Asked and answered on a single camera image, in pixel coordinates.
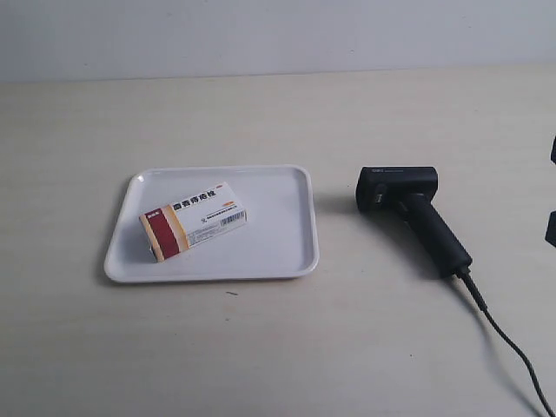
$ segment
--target white tray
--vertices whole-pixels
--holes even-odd
[[[227,182],[248,224],[157,263],[139,215]],[[104,271],[117,282],[264,280],[310,273],[319,261],[308,172],[291,165],[148,169],[129,182]]]

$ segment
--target wall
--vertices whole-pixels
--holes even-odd
[[[0,81],[548,61],[553,0],[0,0]]]

